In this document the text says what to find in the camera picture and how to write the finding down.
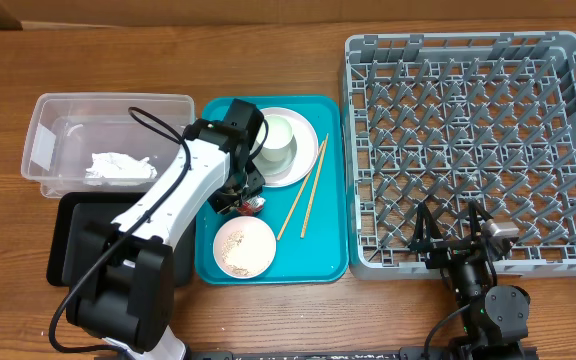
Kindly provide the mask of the wooden chopstick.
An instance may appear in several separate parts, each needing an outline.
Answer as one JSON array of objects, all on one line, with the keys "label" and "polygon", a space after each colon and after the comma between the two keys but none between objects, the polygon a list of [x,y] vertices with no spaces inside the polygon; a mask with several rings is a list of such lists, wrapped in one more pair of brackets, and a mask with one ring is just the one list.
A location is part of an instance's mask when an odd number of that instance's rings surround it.
[{"label": "wooden chopstick", "polygon": [[307,228],[308,228],[308,224],[309,224],[309,220],[311,217],[311,212],[312,212],[312,207],[313,207],[313,203],[314,203],[314,198],[316,195],[316,191],[317,191],[317,187],[318,187],[318,183],[319,183],[319,178],[320,178],[320,174],[321,174],[321,170],[323,167],[323,162],[325,159],[325,154],[326,154],[326,149],[327,149],[327,144],[328,144],[328,139],[329,139],[329,135],[327,134],[322,145],[320,146],[320,150],[319,150],[319,155],[318,155],[318,162],[317,162],[317,167],[316,167],[316,172],[315,172],[315,178],[314,178],[314,182],[312,185],[312,189],[311,189],[311,193],[309,196],[309,201],[308,201],[308,206],[307,206],[307,210],[306,210],[306,214],[304,217],[304,222],[302,225],[302,229],[301,229],[301,233],[300,233],[300,238],[304,239],[306,232],[307,232]]},{"label": "wooden chopstick", "polygon": [[[328,141],[328,135],[326,136],[326,138],[324,139],[324,141],[322,142],[322,144],[319,145],[319,148],[318,148],[318,151],[317,151],[317,157],[315,158],[316,161],[319,160],[319,158],[320,158],[320,156],[321,156],[321,153],[322,153],[322,151],[323,151],[323,149],[324,149],[324,146],[326,145],[327,141]],[[301,186],[300,186],[300,188],[299,188],[299,191],[298,191],[297,195],[295,196],[294,201],[293,201],[293,203],[292,203],[292,205],[291,205],[291,207],[290,207],[290,209],[289,209],[289,212],[288,212],[286,218],[284,219],[284,222],[283,222],[283,224],[282,224],[282,227],[280,228],[280,231],[279,231],[279,233],[278,233],[278,235],[277,235],[277,241],[278,241],[278,242],[281,240],[281,238],[282,238],[282,236],[283,236],[283,234],[284,234],[284,232],[285,232],[285,230],[286,230],[286,228],[287,228],[287,226],[288,226],[288,224],[289,224],[289,222],[290,222],[290,220],[291,220],[291,218],[292,218],[292,215],[293,215],[293,213],[294,213],[294,211],[295,211],[295,209],[296,209],[296,207],[297,207],[297,204],[298,204],[298,202],[299,202],[299,200],[300,200],[300,198],[301,198],[301,196],[302,196],[302,194],[303,194],[303,191],[304,191],[304,189],[305,189],[305,186],[306,186],[306,184],[307,184],[308,181],[309,181],[309,178],[310,178],[310,176],[311,176],[311,174],[312,174],[313,169],[314,169],[314,165],[313,165],[313,167],[308,171],[308,173],[306,174],[304,180],[303,180],[302,183],[301,183]]]}]

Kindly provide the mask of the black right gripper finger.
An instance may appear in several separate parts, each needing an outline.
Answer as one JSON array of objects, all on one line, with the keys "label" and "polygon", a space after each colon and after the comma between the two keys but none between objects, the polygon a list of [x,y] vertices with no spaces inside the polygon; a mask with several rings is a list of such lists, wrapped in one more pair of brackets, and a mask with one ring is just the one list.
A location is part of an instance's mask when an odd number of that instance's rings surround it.
[{"label": "black right gripper finger", "polygon": [[491,220],[492,215],[489,214],[479,202],[472,200],[468,203],[468,216],[471,238],[476,239],[482,232],[481,221]]},{"label": "black right gripper finger", "polygon": [[432,240],[443,240],[439,227],[424,202],[417,206],[417,217],[414,228],[414,242],[431,242]]}]

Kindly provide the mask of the small pink bowl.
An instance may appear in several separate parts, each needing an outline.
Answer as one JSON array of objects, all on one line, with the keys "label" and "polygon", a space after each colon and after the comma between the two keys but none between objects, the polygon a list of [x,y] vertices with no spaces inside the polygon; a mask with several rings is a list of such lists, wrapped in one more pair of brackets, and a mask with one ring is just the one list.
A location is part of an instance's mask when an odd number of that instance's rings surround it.
[{"label": "small pink bowl", "polygon": [[277,252],[273,230],[263,220],[239,216],[217,231],[213,256],[217,266],[235,279],[252,279],[269,269]]}]

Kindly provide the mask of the red snack wrapper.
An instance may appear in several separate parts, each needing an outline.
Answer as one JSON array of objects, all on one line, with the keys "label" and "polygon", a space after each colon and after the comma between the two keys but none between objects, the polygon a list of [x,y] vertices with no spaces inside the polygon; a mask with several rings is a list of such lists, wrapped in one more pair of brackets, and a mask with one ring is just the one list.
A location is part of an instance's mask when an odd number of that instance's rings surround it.
[{"label": "red snack wrapper", "polygon": [[254,216],[264,208],[265,202],[265,198],[255,196],[245,200],[242,205],[237,208],[237,211],[243,216]]}]

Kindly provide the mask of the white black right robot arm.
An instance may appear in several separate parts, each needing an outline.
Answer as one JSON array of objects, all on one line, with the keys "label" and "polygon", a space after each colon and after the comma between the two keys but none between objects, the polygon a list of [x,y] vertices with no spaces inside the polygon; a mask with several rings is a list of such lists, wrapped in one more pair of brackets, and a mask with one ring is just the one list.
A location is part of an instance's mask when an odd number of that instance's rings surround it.
[{"label": "white black right robot arm", "polygon": [[471,233],[460,240],[443,236],[426,204],[416,210],[413,252],[425,256],[427,269],[440,271],[457,309],[440,320],[419,348],[403,348],[407,359],[537,359],[525,347],[531,298],[527,291],[498,282],[494,262],[519,239],[512,222],[498,222],[476,201],[468,204]]}]

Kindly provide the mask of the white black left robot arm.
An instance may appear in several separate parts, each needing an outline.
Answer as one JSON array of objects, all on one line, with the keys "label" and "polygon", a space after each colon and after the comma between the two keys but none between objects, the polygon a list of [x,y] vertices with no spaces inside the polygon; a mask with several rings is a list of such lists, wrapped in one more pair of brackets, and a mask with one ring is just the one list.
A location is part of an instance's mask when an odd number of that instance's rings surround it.
[{"label": "white black left robot arm", "polygon": [[198,119],[178,132],[151,113],[131,107],[141,125],[178,145],[159,180],[109,223],[89,222],[69,238],[64,267],[69,292],[56,309],[48,338],[66,319],[98,343],[77,352],[111,352],[118,359],[187,359],[170,321],[174,309],[174,250],[204,204],[229,213],[262,191],[253,163],[256,137],[269,128],[253,103],[235,99],[221,121]]}]

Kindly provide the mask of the white napkin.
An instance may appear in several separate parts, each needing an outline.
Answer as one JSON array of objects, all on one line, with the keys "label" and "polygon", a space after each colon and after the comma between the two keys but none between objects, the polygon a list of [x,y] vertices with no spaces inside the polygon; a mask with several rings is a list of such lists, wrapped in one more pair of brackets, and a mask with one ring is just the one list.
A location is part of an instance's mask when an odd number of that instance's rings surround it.
[{"label": "white napkin", "polygon": [[158,172],[149,163],[116,152],[93,153],[92,166],[86,169],[86,183],[93,186],[137,186],[155,179]]}]

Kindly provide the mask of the pale green cup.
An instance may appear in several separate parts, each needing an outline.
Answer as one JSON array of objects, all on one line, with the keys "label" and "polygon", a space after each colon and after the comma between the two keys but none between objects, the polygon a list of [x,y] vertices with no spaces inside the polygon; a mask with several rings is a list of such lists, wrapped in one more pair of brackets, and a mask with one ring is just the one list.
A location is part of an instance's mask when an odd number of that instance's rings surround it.
[{"label": "pale green cup", "polygon": [[278,162],[287,157],[288,149],[294,138],[289,120],[280,115],[267,115],[264,120],[268,129],[263,129],[261,155],[268,161]]}]

